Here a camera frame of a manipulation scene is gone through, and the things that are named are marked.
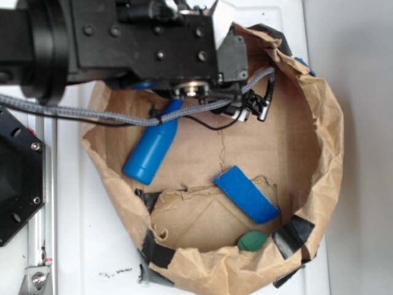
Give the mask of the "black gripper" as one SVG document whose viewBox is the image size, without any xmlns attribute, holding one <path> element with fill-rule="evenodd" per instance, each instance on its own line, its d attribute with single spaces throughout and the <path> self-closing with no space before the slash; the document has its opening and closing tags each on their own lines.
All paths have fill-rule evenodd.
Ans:
<svg viewBox="0 0 393 295">
<path fill-rule="evenodd" d="M 246 44 L 225 4 L 69 1 L 70 84 L 152 89 L 175 97 L 238 98 L 248 78 Z"/>
</svg>

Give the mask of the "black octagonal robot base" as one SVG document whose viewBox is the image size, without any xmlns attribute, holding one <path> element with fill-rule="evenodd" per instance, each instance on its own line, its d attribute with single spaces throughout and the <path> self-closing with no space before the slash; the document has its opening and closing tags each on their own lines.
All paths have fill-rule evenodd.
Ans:
<svg viewBox="0 0 393 295">
<path fill-rule="evenodd" d="M 44 144 L 1 107 L 1 246 L 44 204 Z"/>
</svg>

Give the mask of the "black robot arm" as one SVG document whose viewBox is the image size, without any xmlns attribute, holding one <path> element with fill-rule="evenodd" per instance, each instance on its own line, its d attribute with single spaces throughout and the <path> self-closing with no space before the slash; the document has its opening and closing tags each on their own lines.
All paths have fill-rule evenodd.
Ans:
<svg viewBox="0 0 393 295">
<path fill-rule="evenodd" d="M 218 38 L 212 12 L 185 1 L 18 1 L 1 10 L 1 84 L 41 104 L 91 81 L 223 98 L 247 77 L 234 24 Z"/>
</svg>

